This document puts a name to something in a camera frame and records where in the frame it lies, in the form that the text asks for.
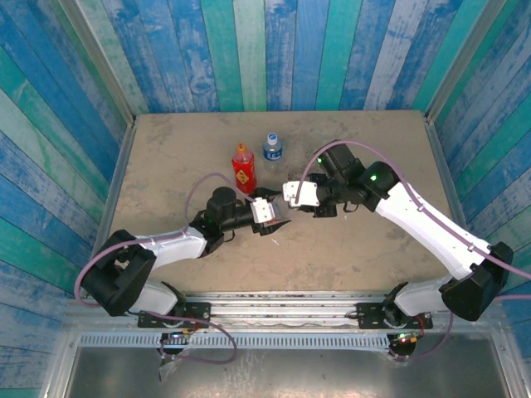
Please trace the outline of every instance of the beige table surface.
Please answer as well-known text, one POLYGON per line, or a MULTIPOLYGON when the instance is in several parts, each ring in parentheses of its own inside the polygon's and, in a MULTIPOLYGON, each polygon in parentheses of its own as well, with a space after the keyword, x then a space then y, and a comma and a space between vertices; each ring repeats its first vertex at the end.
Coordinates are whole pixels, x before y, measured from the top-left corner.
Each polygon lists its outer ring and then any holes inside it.
MULTIPOLYGON (((234 178, 231 157, 239 141, 255 152, 259 186, 278 189, 286 178, 300 177, 315 150, 335 138, 379 149, 432 205, 450 213, 418 112, 146 114, 139 117, 112 231, 152 235, 183 227, 185 198, 196 180, 210 172, 234 178), (285 164, 277 174, 261 165, 261 145, 270 132, 285 141, 285 164)), ((361 148, 352 150, 365 166, 376 160, 361 148)), ((206 182, 189 217, 223 184, 206 182)), ((153 278, 184 292, 384 290, 445 273, 406 232, 364 207, 348 215, 339 209, 337 218, 321 220, 292 212, 293 221, 273 235, 238 230, 214 254, 166 265, 153 278)))

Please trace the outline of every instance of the cable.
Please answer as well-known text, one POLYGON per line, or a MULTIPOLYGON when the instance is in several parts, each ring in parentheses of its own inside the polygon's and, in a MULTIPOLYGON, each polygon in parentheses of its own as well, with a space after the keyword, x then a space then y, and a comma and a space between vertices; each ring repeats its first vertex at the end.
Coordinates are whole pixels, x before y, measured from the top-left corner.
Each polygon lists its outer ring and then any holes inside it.
POLYGON ((215 329, 219 330, 221 333, 223 333, 225 336, 227 336, 227 338, 229 339, 229 341, 232 343, 232 346, 233 346, 232 355, 228 359, 222 359, 222 360, 206 359, 206 358, 194 357, 194 356, 191 356, 191 355, 180 355, 180 354, 173 356, 173 355, 167 354, 164 351, 164 346, 166 345, 167 341, 171 340, 171 338, 169 338, 168 340, 165 340, 164 342, 162 342, 162 344, 161 344, 161 346, 160 346, 160 348, 158 350, 160 352, 160 355, 162 355, 163 357, 181 358, 181 359, 186 359, 186 360, 190 360, 190 361, 196 361, 196 362, 202 362, 202 363, 210 363, 210 364, 213 364, 213 365, 226 365, 227 363, 231 363, 231 362, 233 362, 236 359, 236 355, 238 353, 238 347, 236 345, 236 341, 234 340, 234 337, 231 336, 231 334, 227 330, 222 328, 221 326, 216 325, 215 323, 212 323, 212 322, 204 321, 202 319, 171 317, 169 315, 162 315, 161 313, 154 313, 153 311, 146 311, 146 313, 148 313, 149 315, 152 315, 152 316, 154 316, 156 318, 167 319, 168 321, 195 322, 195 323, 202 323, 204 325, 208 325, 208 326, 210 326, 212 328, 215 328, 215 329))
POLYGON ((87 273, 90 271, 90 269, 96 264, 98 261, 100 261, 102 258, 104 258, 109 253, 112 253, 115 250, 122 249, 125 246, 132 246, 132 245, 142 245, 144 243, 159 243, 166 240, 174 240, 181 236, 184 236, 186 234, 186 231, 188 230, 188 227, 190 226, 190 221, 188 219, 188 207, 190 206, 190 201, 192 199, 192 196, 194 192, 197 190, 197 188, 203 184, 208 178, 211 177, 219 177, 222 180, 224 180, 226 183, 228 183, 230 186, 234 187, 237 192, 242 194, 245 199, 248 201, 255 201, 252 197, 242 192, 231 180, 229 180, 227 177, 225 177, 223 174, 219 172, 211 172, 210 174, 207 174, 205 177, 201 178, 199 181, 197 181, 190 193, 188 194, 188 197, 186 198, 186 202, 184 203, 184 218, 186 220, 186 225, 181 231, 175 231, 171 234, 165 234, 165 235, 157 235, 157 236, 150 236, 148 238, 142 238, 142 239, 135 239, 135 240, 128 240, 126 242, 120 242, 116 245, 112 245, 111 247, 108 247, 107 249, 101 251, 99 254, 95 255, 86 265, 83 267, 79 275, 77 275, 76 282, 74 283, 74 295, 81 304, 85 305, 89 308, 98 308, 100 305, 98 303, 87 303, 80 294, 80 288, 81 288, 81 281, 83 278, 87 275, 87 273))
POLYGON ((412 199, 413 203, 415 203, 415 205, 417 205, 418 207, 418 211, 422 211, 424 214, 426 214, 433 222, 435 222, 438 226, 440 226, 443 230, 445 230, 446 232, 448 232, 450 235, 452 235, 454 238, 456 238, 459 242, 461 242, 463 245, 465 245, 466 247, 469 248, 469 250, 471 251, 474 251, 475 253, 481 255, 482 257, 484 257, 485 259, 487 259, 488 261, 498 265, 499 267, 501 268, 504 268, 508 271, 511 271, 519 276, 522 276, 524 278, 527 278, 527 279, 531 279, 531 274, 530 273, 527 273, 525 271, 522 271, 521 269, 518 269, 518 268, 515 268, 513 267, 512 265, 509 265, 509 264, 506 264, 504 261, 501 261, 501 260, 498 260, 496 259, 494 256, 488 254, 488 253, 485 253, 483 250, 477 248, 474 246, 474 244, 472 242, 469 242, 467 239, 463 238, 462 236, 460 236, 458 233, 456 233, 455 231, 453 231, 449 226, 447 226, 442 220, 440 220, 439 218, 437 218, 437 216, 434 216, 429 210, 426 209, 426 207, 424 206, 423 203, 421 203, 417 197, 415 196, 415 194, 413 193, 413 190, 409 184, 409 182, 407 181, 407 179, 404 177, 404 175, 402 174, 402 172, 400 171, 400 169, 397 167, 397 165, 395 165, 390 159, 388 159, 385 155, 383 155, 382 153, 380 153, 379 151, 377 151, 376 149, 372 148, 372 147, 369 147, 367 144, 365 143, 359 143, 358 141, 353 141, 351 139, 340 139, 340 140, 337 140, 337 141, 333 141, 332 143, 328 143, 326 145, 324 145, 319 151, 317 151, 315 153, 315 155, 310 159, 310 161, 308 162, 308 165, 306 166, 306 168, 304 169, 303 173, 302 173, 302 177, 300 178, 300 183, 299 183, 299 186, 297 188, 297 194, 295 196, 295 204, 299 202, 299 196, 300 196, 300 190, 302 189, 302 184, 304 182, 304 180, 306 179, 306 176, 308 175, 308 171, 309 171, 309 168, 312 166, 312 164, 317 160, 317 158, 321 155, 321 153, 323 153, 324 151, 326 151, 327 149, 330 149, 332 147, 335 147, 337 145, 341 145, 341 144, 347 144, 347 143, 350 143, 352 145, 356 145, 358 147, 361 147, 361 148, 365 148, 367 149, 368 151, 374 153, 375 155, 377 155, 378 157, 380 157, 383 161, 385 161, 385 163, 387 163, 387 165, 389 165, 389 167, 397 174, 398 178, 400 179, 401 183, 403 184, 404 188, 406 189, 406 192, 407 194, 409 195, 409 197, 412 199))

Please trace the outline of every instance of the robotic arm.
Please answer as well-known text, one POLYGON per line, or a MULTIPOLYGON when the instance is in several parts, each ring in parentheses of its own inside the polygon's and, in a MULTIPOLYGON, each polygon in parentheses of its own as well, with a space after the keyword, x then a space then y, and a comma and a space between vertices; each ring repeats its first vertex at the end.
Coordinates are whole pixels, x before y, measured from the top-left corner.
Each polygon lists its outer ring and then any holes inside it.
MULTIPOLYGON (((171 240, 152 236, 152 242, 132 245, 111 253, 86 274, 81 286, 112 316, 130 308, 179 316, 181 295, 171 286, 149 281, 149 274, 178 260, 196 259, 211 254, 225 240, 225 233, 250 226, 253 232, 269 235, 289 222, 289 207, 314 213, 315 218, 337 216, 337 205, 347 210, 349 203, 399 225, 423 244, 448 269, 443 278, 399 284, 382 304, 390 325, 404 324, 419 313, 449 309, 455 315, 475 321, 504 287, 508 271, 484 259, 471 248, 427 217, 409 197, 394 171, 382 162, 365 168, 344 144, 318 158, 324 174, 313 173, 304 181, 300 198, 295 200, 299 182, 287 182, 283 192, 257 188, 256 201, 239 201, 228 187, 214 191, 204 211, 198 212, 183 234, 171 240), (116 263, 126 264, 123 268, 116 263)), ((472 236, 421 199, 423 206, 456 234, 475 247, 510 264, 513 251, 504 243, 490 246, 472 236)), ((116 243, 135 240, 127 231, 117 231, 105 242, 104 250, 116 243)))

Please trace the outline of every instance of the bottle cap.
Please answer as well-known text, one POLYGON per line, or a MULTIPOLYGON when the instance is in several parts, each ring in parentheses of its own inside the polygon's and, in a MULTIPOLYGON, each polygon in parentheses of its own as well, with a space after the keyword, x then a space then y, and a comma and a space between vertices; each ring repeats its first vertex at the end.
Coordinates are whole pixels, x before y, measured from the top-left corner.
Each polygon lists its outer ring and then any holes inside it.
POLYGON ((236 145, 236 152, 245 153, 247 152, 247 146, 245 143, 239 143, 236 145))
POLYGON ((267 143, 269 145, 276 145, 276 143, 279 142, 279 138, 276 136, 275 133, 271 133, 267 136, 267 143))

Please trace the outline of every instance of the small white object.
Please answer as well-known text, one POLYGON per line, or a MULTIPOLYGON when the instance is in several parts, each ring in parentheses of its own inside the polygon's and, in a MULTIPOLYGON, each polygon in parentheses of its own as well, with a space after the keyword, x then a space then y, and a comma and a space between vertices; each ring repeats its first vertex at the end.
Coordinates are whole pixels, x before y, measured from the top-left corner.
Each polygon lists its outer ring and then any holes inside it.
POLYGON ((295 203, 299 181, 289 181, 282 185, 284 200, 290 203, 290 207, 318 206, 317 184, 315 182, 304 181, 300 190, 299 201, 295 203))
POLYGON ((268 203, 266 199, 261 197, 257 197, 255 201, 251 203, 251 211, 256 224, 271 221, 275 218, 273 206, 268 203))

